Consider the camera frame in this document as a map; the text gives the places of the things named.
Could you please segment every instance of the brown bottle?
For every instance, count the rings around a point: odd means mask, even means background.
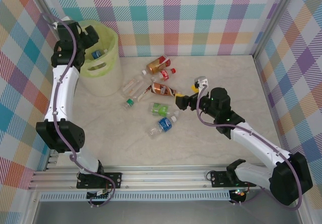
[[[142,71],[142,73],[143,73],[143,75],[146,75],[147,73],[155,74],[155,73],[163,70],[164,68],[170,66],[170,64],[171,64],[170,59],[166,55],[163,55],[163,56],[159,57],[158,59],[149,63],[146,66],[146,69],[144,69]]]

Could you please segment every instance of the trash bin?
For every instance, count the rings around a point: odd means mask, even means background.
[[[85,62],[79,74],[80,82],[95,96],[112,95],[123,83],[118,35],[112,29],[94,20],[81,21],[79,25],[83,31],[88,25],[92,25],[99,35],[99,42],[85,51]],[[92,53],[97,50],[102,55],[94,59]]]

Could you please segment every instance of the plaid wall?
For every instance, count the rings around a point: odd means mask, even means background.
[[[35,125],[52,88],[56,41],[33,0],[0,0],[0,224],[17,223],[48,148]]]
[[[308,160],[322,223],[322,0],[292,0],[257,64],[282,145]]]
[[[250,54],[279,0],[46,0],[120,35],[120,56]]]

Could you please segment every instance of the plaid wallpaper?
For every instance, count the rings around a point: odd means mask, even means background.
[[[0,0],[0,224],[14,224],[48,148],[36,134],[52,88],[56,41],[33,0]]]
[[[279,0],[46,0],[57,16],[94,19],[120,56],[250,54]]]
[[[322,223],[322,0],[292,0],[257,62],[282,145],[304,154]]]

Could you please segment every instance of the marble surface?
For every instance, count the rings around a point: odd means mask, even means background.
[[[124,57],[121,64],[124,83],[139,74],[155,57]],[[177,73],[166,85],[192,95],[194,78],[206,76],[209,88],[224,87],[231,97],[232,109],[260,134],[280,146],[264,92],[251,56],[172,56]],[[151,140],[147,130],[160,117],[148,112],[150,102],[175,106],[174,97],[149,93],[146,99],[125,111],[120,93],[95,97],[78,84],[73,104],[73,122],[85,131],[85,146],[103,165],[207,165],[230,164],[237,159],[260,161],[240,144],[229,140],[215,128],[203,125],[196,111],[181,111],[173,128]],[[211,117],[202,115],[204,120]],[[57,165],[71,166],[60,155]]]

